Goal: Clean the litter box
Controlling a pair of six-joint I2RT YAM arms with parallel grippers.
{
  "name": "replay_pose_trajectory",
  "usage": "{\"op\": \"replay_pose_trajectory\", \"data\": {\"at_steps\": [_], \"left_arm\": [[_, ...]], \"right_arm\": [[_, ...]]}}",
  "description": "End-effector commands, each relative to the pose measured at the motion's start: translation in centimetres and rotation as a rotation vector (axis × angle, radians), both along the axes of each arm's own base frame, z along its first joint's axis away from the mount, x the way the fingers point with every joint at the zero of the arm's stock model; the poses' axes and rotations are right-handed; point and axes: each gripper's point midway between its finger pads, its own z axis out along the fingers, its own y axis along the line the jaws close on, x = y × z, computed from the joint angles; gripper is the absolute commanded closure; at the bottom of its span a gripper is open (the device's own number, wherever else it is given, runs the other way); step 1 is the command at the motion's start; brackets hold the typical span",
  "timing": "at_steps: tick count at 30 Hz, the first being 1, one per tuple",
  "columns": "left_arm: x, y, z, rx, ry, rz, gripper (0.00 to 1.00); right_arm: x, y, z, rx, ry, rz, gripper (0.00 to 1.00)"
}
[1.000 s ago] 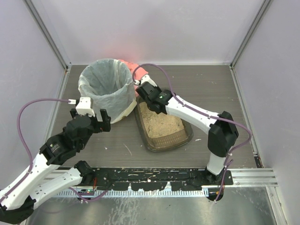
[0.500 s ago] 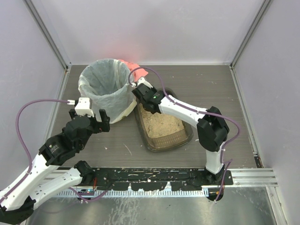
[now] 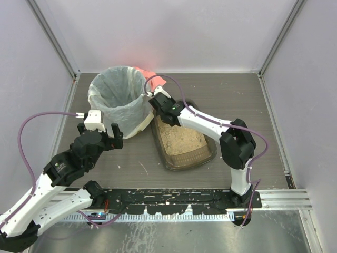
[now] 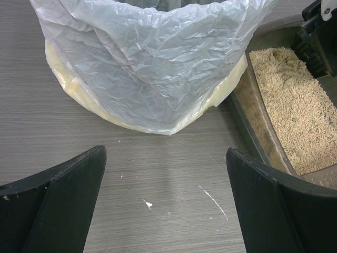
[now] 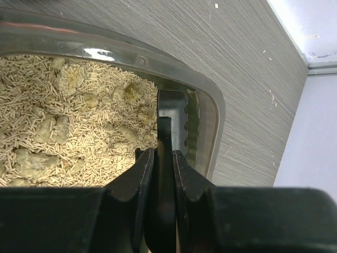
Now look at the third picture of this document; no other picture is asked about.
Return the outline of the trash bin with white liner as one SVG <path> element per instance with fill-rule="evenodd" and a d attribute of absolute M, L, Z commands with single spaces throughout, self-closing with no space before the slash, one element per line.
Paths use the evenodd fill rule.
<path fill-rule="evenodd" d="M 136 68 L 116 66 L 99 73 L 89 85 L 87 100 L 91 109 L 103 112 L 105 126 L 118 124 L 124 139 L 144 131 L 154 118 L 145 81 Z"/>

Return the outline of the dark translucent litter box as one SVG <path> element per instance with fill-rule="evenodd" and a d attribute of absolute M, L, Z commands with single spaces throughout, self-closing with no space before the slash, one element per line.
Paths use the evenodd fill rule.
<path fill-rule="evenodd" d="M 168 170 L 194 169 L 217 155 L 213 139 L 190 128 L 170 126 L 156 112 L 150 126 L 161 161 Z"/>

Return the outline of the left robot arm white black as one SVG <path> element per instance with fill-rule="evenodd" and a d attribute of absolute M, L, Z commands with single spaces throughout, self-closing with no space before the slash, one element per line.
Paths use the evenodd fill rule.
<path fill-rule="evenodd" d="M 104 151 L 121 149 L 123 133 L 111 125 L 114 136 L 106 131 L 78 126 L 80 135 L 68 150 L 55 155 L 29 190 L 10 210 L 1 215 L 1 250 L 22 252 L 53 224 L 69 214 L 106 203 L 106 192 L 96 181 L 89 181 L 72 196 L 47 206 L 60 192 L 93 169 Z"/>

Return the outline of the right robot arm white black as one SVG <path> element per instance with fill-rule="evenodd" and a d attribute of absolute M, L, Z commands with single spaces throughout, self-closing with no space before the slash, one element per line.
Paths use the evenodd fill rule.
<path fill-rule="evenodd" d="M 231 169 L 231 201 L 236 206 L 248 203 L 252 195 L 249 165 L 256 143 L 244 122 L 220 120 L 162 92 L 152 94 L 149 103 L 164 123 L 196 130 L 219 143 L 222 159 Z"/>

